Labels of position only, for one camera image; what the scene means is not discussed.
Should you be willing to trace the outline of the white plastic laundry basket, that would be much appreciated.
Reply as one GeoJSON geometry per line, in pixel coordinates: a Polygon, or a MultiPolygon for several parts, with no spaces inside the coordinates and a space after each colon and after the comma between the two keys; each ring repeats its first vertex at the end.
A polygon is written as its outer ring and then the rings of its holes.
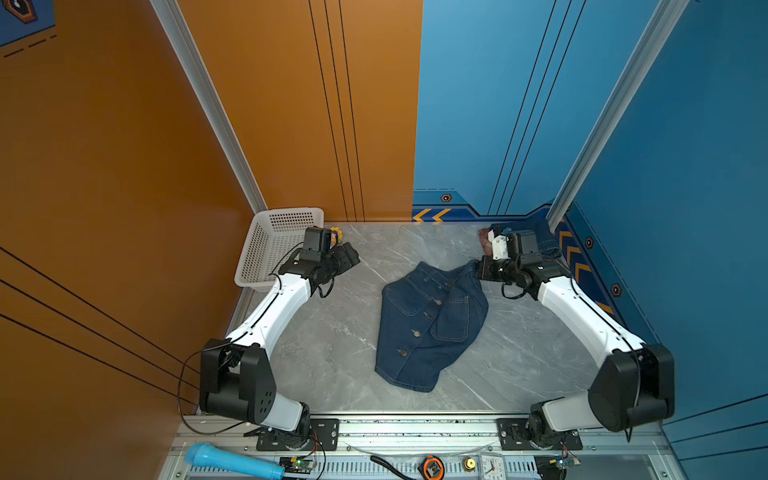
{"type": "Polygon", "coordinates": [[[240,254],[234,282],[241,288],[267,292],[271,272],[304,239],[309,227],[324,225],[324,211],[315,207],[285,208],[257,213],[240,254]]]}

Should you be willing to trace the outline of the red plaid skirt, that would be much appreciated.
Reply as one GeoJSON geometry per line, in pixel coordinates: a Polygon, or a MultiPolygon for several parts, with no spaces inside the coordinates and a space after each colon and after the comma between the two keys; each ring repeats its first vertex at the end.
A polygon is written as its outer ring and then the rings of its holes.
{"type": "Polygon", "coordinates": [[[485,255],[493,253],[491,236],[493,236],[493,231],[489,228],[482,228],[478,231],[478,239],[485,255]]]}

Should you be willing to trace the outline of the dark blue denim skirt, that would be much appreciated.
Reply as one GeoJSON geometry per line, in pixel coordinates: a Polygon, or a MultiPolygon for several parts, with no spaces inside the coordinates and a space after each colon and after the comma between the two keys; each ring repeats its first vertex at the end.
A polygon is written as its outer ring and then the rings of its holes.
{"type": "Polygon", "coordinates": [[[523,262],[533,258],[557,259],[561,256],[561,247],[550,231],[545,220],[522,219],[490,226],[496,235],[505,235],[508,239],[509,258],[523,262]]]}

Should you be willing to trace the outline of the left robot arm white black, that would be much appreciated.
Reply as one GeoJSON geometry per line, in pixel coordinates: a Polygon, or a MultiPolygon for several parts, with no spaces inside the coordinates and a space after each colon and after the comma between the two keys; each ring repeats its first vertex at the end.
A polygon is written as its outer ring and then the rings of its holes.
{"type": "Polygon", "coordinates": [[[252,314],[200,352],[199,408],[272,430],[294,448],[310,436],[309,406],[278,392],[272,353],[294,315],[313,294],[327,296],[358,252],[337,228],[309,227],[276,269],[275,283],[252,314]]]}

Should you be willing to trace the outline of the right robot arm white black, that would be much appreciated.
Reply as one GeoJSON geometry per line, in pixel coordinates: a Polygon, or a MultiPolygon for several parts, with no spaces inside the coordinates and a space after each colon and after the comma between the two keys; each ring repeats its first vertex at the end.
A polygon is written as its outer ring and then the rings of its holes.
{"type": "Polygon", "coordinates": [[[521,438],[538,449],[564,444],[581,429],[630,435],[673,416],[675,363],[669,349],[649,344],[613,320],[578,287],[558,248],[544,250],[532,230],[491,228],[477,275],[515,286],[554,313],[585,346],[598,371],[580,394],[531,406],[521,438]]]}

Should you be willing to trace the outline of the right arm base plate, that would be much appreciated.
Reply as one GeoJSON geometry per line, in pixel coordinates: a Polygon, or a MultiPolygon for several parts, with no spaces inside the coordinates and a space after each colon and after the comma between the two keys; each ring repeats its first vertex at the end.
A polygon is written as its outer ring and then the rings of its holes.
{"type": "Polygon", "coordinates": [[[581,451],[583,443],[575,430],[559,433],[554,437],[550,446],[537,445],[527,428],[527,420],[523,418],[503,417],[496,420],[497,435],[503,451],[581,451]]]}

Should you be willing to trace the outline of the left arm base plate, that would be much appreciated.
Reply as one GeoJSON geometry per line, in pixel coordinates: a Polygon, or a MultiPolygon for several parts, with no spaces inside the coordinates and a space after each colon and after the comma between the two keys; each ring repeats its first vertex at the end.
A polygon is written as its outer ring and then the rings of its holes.
{"type": "Polygon", "coordinates": [[[310,452],[323,447],[326,452],[335,451],[339,438],[339,420],[335,418],[312,418],[306,440],[275,429],[268,429],[258,437],[256,449],[259,452],[310,452]]]}

